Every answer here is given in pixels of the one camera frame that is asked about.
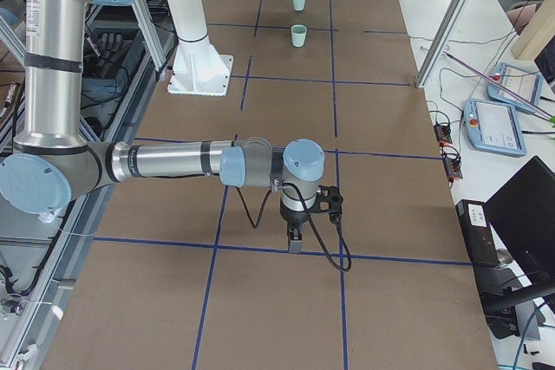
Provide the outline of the black desktop computer box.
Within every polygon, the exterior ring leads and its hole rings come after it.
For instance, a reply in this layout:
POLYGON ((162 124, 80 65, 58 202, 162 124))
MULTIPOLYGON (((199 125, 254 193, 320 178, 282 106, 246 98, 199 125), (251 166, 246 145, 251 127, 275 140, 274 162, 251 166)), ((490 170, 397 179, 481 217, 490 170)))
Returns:
POLYGON ((456 204, 455 210, 471 263, 489 268, 498 267, 500 261, 491 226, 486 218, 485 204, 462 199, 456 204))

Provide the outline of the near blue teach pendant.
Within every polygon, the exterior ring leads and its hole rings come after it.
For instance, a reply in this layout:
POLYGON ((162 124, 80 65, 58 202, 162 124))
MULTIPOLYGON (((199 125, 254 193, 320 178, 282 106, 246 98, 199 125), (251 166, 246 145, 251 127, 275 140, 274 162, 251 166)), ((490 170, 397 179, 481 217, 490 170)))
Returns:
POLYGON ((513 105, 468 99, 463 110, 463 121, 473 148, 512 157, 526 155, 526 144, 513 105))

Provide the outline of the blue teach pendant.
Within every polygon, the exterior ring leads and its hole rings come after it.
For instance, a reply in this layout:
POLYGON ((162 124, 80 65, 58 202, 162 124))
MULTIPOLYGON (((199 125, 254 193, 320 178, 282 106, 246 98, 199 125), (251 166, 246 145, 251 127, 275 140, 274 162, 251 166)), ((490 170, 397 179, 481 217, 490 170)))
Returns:
POLYGON ((526 155, 526 144, 513 105, 468 99, 463 110, 463 121, 473 148, 512 157, 526 155))
MULTIPOLYGON (((539 104, 544 81, 543 75, 540 72, 532 72, 531 70, 501 62, 493 68, 491 78, 534 105, 539 104)), ((486 90, 491 100, 512 104, 524 112, 533 112, 525 103, 515 100, 504 90, 495 87, 491 83, 487 84, 486 90)))

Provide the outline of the black computer monitor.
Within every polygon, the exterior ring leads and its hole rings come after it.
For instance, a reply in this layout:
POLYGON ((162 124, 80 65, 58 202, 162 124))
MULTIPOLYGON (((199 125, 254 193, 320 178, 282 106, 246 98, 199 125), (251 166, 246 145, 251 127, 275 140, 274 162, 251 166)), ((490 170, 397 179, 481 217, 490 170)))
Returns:
POLYGON ((526 273, 554 276, 554 171, 538 156, 486 202, 486 217, 526 273))

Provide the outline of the far blue teach pendant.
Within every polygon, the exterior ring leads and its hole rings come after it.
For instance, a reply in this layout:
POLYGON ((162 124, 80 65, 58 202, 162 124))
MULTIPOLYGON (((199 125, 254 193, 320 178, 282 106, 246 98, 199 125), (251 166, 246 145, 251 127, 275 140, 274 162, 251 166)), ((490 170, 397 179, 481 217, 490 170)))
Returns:
MULTIPOLYGON (((501 62, 493 68, 491 78, 534 105, 539 104, 544 81, 543 75, 540 72, 532 72, 531 70, 501 62)), ((486 90, 491 100, 512 104, 524 112, 533 112, 525 103, 515 100, 504 90, 495 87, 491 83, 487 84, 486 90)))

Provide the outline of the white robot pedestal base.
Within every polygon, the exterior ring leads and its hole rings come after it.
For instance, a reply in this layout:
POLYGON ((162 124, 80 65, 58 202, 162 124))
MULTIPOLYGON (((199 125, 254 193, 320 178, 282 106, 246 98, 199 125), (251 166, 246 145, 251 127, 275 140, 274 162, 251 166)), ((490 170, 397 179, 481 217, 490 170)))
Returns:
POLYGON ((178 37, 170 94, 226 95, 233 57, 212 45, 202 0, 167 0, 178 37))

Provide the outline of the aluminium frame post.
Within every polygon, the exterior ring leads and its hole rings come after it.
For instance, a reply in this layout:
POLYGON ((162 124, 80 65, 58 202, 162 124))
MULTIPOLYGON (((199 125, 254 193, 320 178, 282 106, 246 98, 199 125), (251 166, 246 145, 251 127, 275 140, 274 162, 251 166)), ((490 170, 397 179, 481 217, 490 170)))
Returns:
POLYGON ((441 20, 434 40, 430 45, 424 62, 421 65, 421 69, 416 77, 415 85, 418 88, 423 88, 426 85, 468 1, 469 0, 451 0, 448 5, 447 11, 441 20))

